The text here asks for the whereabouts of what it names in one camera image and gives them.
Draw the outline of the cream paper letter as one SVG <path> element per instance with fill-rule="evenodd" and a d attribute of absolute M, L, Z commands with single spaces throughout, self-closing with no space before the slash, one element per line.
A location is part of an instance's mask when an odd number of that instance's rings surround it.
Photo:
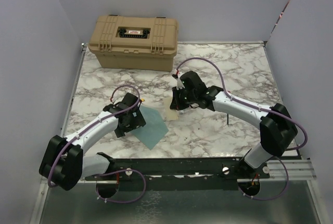
<path fill-rule="evenodd" d="M 163 105 L 165 109 L 165 117 L 167 121 L 176 121 L 178 120 L 178 112 L 176 110 L 171 110 L 172 98 L 171 97 L 166 97 L 163 99 Z"/>

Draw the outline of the teal envelope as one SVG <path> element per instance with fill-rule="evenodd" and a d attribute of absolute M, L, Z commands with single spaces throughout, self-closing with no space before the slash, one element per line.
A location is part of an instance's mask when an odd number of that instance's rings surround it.
<path fill-rule="evenodd" d="M 168 133 L 161 114 L 153 108 L 141 106 L 140 111 L 146 121 L 146 125 L 131 131 L 141 143 L 149 150 L 152 150 L 156 144 Z"/>

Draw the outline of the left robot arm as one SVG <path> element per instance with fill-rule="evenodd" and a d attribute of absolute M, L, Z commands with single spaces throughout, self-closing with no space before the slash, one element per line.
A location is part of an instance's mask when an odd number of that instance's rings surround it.
<path fill-rule="evenodd" d="M 137 96 L 126 93 L 120 102 L 105 106 L 93 121 L 80 130 L 65 137 L 53 136 L 48 142 L 39 174 L 66 191 L 85 177 L 99 175 L 105 180 L 112 178 L 115 172 L 113 158 L 102 152 L 92 156 L 85 156 L 85 153 L 108 133 L 114 132 L 117 137 L 123 137 L 145 126 L 141 103 Z"/>

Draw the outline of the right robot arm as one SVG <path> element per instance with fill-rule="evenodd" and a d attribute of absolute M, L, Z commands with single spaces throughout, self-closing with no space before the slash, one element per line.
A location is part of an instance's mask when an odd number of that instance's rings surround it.
<path fill-rule="evenodd" d="M 259 105 L 255 109 L 250 107 L 250 101 L 242 104 L 241 98 L 228 97 L 220 87 L 207 87 L 194 71 L 181 76 L 174 74 L 173 77 L 177 84 L 172 88 L 171 110 L 201 108 L 222 112 L 237 117 L 260 131 L 260 143 L 246 153 L 239 164 L 239 172 L 243 177 L 252 177 L 270 158 L 282 156 L 298 133 L 296 125 L 290 121 L 288 110 L 280 103 L 266 112 Z"/>

